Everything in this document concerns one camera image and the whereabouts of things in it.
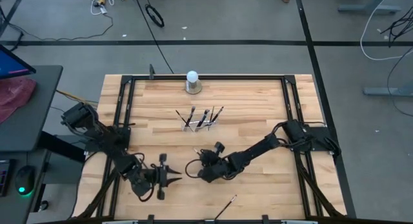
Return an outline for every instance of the wooden table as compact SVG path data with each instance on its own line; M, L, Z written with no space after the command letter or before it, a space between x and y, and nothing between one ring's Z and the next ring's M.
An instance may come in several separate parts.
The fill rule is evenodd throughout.
M121 75L107 75L99 100L99 119L106 125L114 120ZM296 75L297 88L305 121L322 121L320 106L311 75ZM303 219L294 155L286 148L277 148L256 158L231 181L217 179L207 183L191 179L184 173L185 165L197 158L193 148L212 149L216 141L226 147L224 155L245 150L263 139L273 126L287 119L281 83L274 80L202 81L197 95L187 94L182 81L138 81L130 116L131 140L129 153L142 152L147 164L159 164L160 153L167 153L167 165L183 173L182 180L165 189L165 200L156 195L148 202L138 200L128 181L121 181L115 219L209 219L237 194L237 199L220 219ZM219 124L210 131L182 132L181 120L175 110L189 114L215 106L225 106ZM278 137L286 138L282 130ZM101 186L106 156L96 154L88 160L79 184L74 216L80 214ZM332 156L313 152L312 159L320 189L338 211L345 206ZM195 175L201 165L194 163L189 173ZM315 214L312 193L307 186L312 214ZM104 214L108 213L111 190L106 196Z

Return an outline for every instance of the computer screen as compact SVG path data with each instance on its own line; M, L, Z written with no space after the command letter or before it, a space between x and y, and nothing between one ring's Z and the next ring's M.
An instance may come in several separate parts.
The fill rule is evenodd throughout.
M0 45L0 79L35 73L35 69Z

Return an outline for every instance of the concrete floor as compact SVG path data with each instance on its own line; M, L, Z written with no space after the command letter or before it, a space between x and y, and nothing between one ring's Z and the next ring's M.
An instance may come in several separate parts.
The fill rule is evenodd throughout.
M165 28L150 23L158 40L265 39L304 41L295 0L150 0L163 15ZM365 15L340 14L340 3L368 0L303 0L308 25L315 41L358 41L368 19ZM372 18L367 41L384 41L384 30L401 17L413 0L386 0L399 5L401 13ZM139 0L141 5L146 0ZM15 0L2 0L9 12ZM134 0L115 1L108 7L114 26L90 41L152 40ZM39 37L78 37L102 32L110 20L90 14L90 0L22 0L12 23ZM7 28L0 41L16 40ZM407 34L401 41L411 41ZM34 41L24 36L24 41ZM145 74L153 64L158 74L169 73L156 46L20 46L15 53L31 65L63 65L59 89L98 100L105 74ZM174 45L161 49L175 73L275 73L313 74L306 46L281 45ZM374 57L398 56L407 48L366 47ZM357 217L413 221L413 136L411 117L397 112L390 99L367 97L364 86L385 86L396 62L371 61L357 46L317 46L316 54L337 128L339 142ZM413 64L406 57L395 71L391 85L408 81ZM409 99L397 99L409 112ZM56 95L53 106L68 109L73 102ZM69 134L59 124L61 113L50 110L45 131ZM73 169L73 178L79 168ZM29 223L65 219L74 204L76 180L66 185L50 185L45 199L50 209L31 214Z

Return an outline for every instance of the white light bulb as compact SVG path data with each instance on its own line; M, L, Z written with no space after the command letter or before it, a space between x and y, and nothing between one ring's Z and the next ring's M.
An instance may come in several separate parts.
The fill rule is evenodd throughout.
M198 73L195 71L190 71L186 75L186 80L188 80L190 83L195 83L198 80Z

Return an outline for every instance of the pen cup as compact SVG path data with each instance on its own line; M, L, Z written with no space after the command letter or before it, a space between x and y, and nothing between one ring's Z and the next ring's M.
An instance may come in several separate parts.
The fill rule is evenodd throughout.
M181 129L184 132L199 132L199 131L209 131L211 128L213 128L214 126L216 126L218 124L218 119L215 119L214 122L212 122L210 124L210 120L211 120L211 113L209 113L204 122L202 122L201 126L198 127L199 122L202 120L202 117L204 116L204 113L202 114L194 114L189 122L188 127L186 126L186 123L184 123L182 121L181 118L179 118L179 120L181 121ZM189 116L183 116L184 120L188 120Z

